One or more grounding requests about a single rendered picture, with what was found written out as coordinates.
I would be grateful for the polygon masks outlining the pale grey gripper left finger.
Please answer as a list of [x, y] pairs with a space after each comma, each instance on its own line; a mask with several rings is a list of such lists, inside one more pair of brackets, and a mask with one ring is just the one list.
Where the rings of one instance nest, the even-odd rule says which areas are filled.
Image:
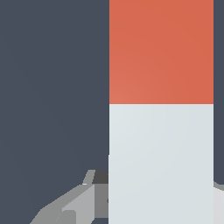
[[109, 217], [109, 172], [88, 170], [81, 185], [42, 208], [31, 224], [92, 224]]

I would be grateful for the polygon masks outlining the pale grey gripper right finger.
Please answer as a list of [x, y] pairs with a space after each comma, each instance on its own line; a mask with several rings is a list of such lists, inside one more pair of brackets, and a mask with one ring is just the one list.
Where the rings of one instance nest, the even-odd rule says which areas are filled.
[[224, 224], [224, 185], [213, 182], [213, 224]]

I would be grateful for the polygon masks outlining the orange and white peg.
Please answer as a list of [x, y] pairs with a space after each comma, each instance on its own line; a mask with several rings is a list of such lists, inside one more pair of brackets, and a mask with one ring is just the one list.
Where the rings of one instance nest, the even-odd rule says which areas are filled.
[[214, 0], [110, 0], [108, 224], [214, 224]]

